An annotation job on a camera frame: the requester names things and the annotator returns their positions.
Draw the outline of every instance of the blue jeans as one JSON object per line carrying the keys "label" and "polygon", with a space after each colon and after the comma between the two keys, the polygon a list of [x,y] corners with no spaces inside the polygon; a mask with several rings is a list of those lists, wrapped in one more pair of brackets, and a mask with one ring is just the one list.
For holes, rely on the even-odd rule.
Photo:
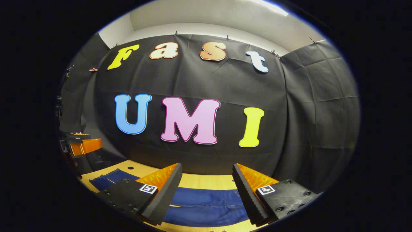
{"label": "blue jeans", "polygon": [[[89,180],[99,191],[102,191],[113,182],[124,178],[137,180],[139,177],[126,173],[120,169],[100,177]],[[179,187],[167,210],[163,221],[175,225],[192,227],[218,227],[233,225],[248,218],[239,192],[234,190],[208,190]]]}

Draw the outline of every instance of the ceiling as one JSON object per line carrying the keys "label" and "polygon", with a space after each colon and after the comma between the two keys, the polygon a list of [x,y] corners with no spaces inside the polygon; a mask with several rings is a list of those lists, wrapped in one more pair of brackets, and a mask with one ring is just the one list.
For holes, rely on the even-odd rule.
{"label": "ceiling", "polygon": [[130,12],[133,29],[172,23],[227,26],[267,39],[289,51],[325,39],[304,21],[283,16],[262,0],[156,0]]}

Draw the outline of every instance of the white wall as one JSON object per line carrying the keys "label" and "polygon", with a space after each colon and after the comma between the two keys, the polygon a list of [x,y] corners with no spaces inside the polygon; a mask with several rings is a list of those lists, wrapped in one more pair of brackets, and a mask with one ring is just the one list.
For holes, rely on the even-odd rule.
{"label": "white wall", "polygon": [[103,42],[109,48],[112,48],[116,43],[122,44],[122,41],[132,32],[133,26],[130,21],[130,14],[127,13],[101,29],[99,35]]}
{"label": "white wall", "polygon": [[254,45],[267,51],[275,50],[275,53],[279,54],[280,56],[289,53],[289,51],[285,48],[252,33],[226,26],[202,23],[175,23],[147,27],[131,32],[129,35],[123,38],[120,44],[153,36],[173,35],[176,31],[178,31],[178,34],[208,35],[222,38],[226,38],[226,36],[229,35],[230,40],[237,40],[243,43]]}

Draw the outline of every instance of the letter u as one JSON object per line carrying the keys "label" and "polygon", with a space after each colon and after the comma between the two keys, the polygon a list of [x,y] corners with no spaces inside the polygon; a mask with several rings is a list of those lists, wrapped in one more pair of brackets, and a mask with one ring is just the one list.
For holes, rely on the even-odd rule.
{"label": "letter u", "polygon": [[127,103],[130,101],[130,96],[120,94],[115,97],[117,127],[124,133],[131,135],[140,134],[145,130],[147,123],[147,104],[152,100],[152,96],[139,94],[136,95],[134,100],[137,102],[137,122],[132,125],[127,122],[126,118]]}

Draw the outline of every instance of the orange letter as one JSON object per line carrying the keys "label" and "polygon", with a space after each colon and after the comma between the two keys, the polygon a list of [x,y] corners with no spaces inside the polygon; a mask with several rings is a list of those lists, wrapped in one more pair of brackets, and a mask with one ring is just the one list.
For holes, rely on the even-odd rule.
{"label": "orange letter", "polygon": [[226,49],[224,43],[207,42],[203,44],[203,51],[200,52],[200,58],[204,60],[220,61],[226,57],[226,53],[223,51]]}
{"label": "orange letter", "polygon": [[150,58],[151,59],[160,59],[163,57],[166,59],[173,58],[179,54],[176,52],[178,50],[178,46],[179,45],[177,43],[173,43],[173,42],[159,44],[155,47],[156,50],[154,50],[150,54]]}

